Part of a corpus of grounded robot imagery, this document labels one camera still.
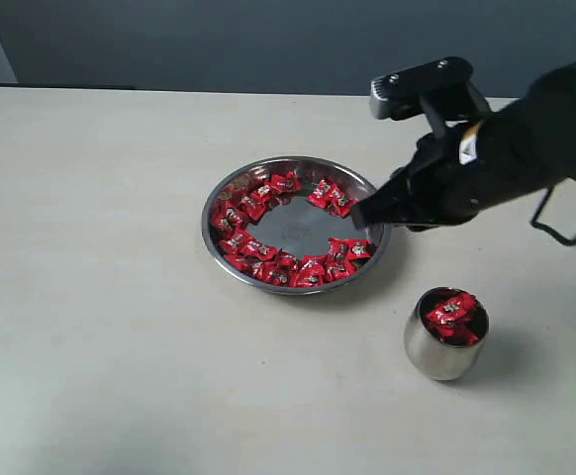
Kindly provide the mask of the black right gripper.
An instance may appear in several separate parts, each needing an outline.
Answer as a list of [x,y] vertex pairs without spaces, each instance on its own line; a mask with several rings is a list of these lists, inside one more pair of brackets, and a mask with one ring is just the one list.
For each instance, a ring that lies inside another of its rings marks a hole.
[[378,224],[421,233],[464,224],[545,187],[545,164],[522,124],[480,121],[444,140],[427,135],[412,161],[350,209],[356,229]]

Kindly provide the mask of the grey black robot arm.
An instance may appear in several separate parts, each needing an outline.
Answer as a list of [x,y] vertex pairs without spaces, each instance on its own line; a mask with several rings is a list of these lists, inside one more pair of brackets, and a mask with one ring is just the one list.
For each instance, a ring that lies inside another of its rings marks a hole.
[[576,182],[576,61],[542,75],[498,111],[472,74],[467,60],[450,56],[372,80],[376,119],[423,116],[431,130],[408,164],[352,206],[357,228],[458,226],[566,179]]

